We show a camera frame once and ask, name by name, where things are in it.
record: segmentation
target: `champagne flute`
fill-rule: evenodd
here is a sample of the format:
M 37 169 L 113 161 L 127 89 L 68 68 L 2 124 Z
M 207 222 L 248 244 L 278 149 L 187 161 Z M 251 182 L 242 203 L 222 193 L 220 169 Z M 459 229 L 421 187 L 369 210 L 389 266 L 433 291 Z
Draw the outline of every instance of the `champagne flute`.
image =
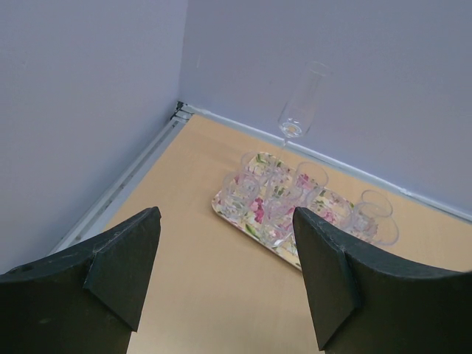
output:
M 316 61 L 305 65 L 299 82 L 278 120 L 284 140 L 275 159 L 275 166 L 279 164 L 288 140 L 304 136 L 310 130 L 319 103 L 320 87 L 330 74 L 330 68 Z

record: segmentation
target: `light wood tabletop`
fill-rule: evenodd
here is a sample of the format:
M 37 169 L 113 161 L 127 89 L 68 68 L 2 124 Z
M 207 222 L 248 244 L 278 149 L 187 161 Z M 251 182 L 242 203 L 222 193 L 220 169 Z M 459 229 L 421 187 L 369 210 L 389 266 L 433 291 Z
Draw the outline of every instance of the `light wood tabletop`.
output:
M 108 228 L 158 206 L 162 233 L 138 333 L 129 354 L 318 353 L 302 275 L 220 219 L 210 201 L 250 150 L 277 147 L 194 116 L 116 213 Z M 306 160 L 284 152 L 296 166 Z M 410 260 L 472 269 L 472 225 L 324 167 L 327 187 L 356 201 L 365 189 L 392 202 Z

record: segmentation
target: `metal trim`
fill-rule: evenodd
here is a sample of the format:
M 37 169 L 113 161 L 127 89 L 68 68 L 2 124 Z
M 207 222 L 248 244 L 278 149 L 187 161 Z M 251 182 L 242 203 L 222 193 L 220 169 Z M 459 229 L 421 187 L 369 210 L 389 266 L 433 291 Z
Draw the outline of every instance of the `metal trim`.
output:
M 98 235 L 125 203 L 139 182 L 189 121 L 193 113 L 176 109 L 170 121 L 131 163 L 128 169 L 103 193 L 88 212 L 72 227 L 49 254 Z

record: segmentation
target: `empty glass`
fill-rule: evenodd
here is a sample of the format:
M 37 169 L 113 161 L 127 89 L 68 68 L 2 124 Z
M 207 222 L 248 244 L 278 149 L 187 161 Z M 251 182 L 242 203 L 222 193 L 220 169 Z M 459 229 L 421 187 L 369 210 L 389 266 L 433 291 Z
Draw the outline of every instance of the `empty glass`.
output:
M 289 139 L 301 137 L 310 130 L 320 101 L 320 87 L 330 75 L 331 70 L 326 65 L 316 61 L 305 65 L 293 93 L 278 119 L 279 128 L 284 134 L 284 141 L 277 154 L 277 161 L 280 160 Z
M 376 246 L 391 246 L 397 242 L 399 231 L 392 211 L 373 203 L 354 206 L 346 232 Z
M 302 190 L 302 198 L 305 199 L 309 192 L 316 198 L 328 182 L 326 171 L 313 162 L 302 162 L 295 171 L 295 187 Z
M 256 153 L 254 151 L 245 153 L 241 157 L 241 172 L 252 174 L 261 186 L 263 186 L 271 173 L 272 167 L 276 163 L 276 158 L 268 153 Z
M 385 216 L 390 216 L 393 213 L 393 207 L 390 204 L 386 196 L 376 192 L 374 190 L 365 190 L 361 194 L 361 203 L 372 203 L 378 206 L 378 212 L 382 209 L 385 212 Z
M 295 207 L 283 199 L 272 199 L 264 206 L 261 238 L 269 247 L 284 243 L 293 233 L 292 217 Z
M 283 199 L 286 203 L 297 205 L 302 198 L 303 190 L 294 185 L 294 174 L 277 169 L 272 173 L 265 188 L 264 202 Z
M 305 199 L 304 207 L 307 207 L 338 229 L 343 229 L 349 224 L 353 211 L 349 201 L 332 190 L 323 190 L 321 193 L 316 189 L 312 190 Z
M 250 173 L 230 173 L 223 180 L 221 211 L 230 218 L 241 219 L 259 194 L 259 182 Z

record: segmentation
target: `lavender wall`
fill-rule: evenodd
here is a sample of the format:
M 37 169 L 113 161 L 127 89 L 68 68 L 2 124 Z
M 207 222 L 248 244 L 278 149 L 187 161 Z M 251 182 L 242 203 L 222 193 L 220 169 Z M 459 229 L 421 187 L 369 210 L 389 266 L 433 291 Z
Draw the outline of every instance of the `lavender wall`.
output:
M 299 70 L 333 68 L 299 142 L 472 215 L 472 2 L 190 0 L 181 98 L 269 131 Z
M 163 126 L 186 8 L 0 2 L 0 273 L 50 251 Z

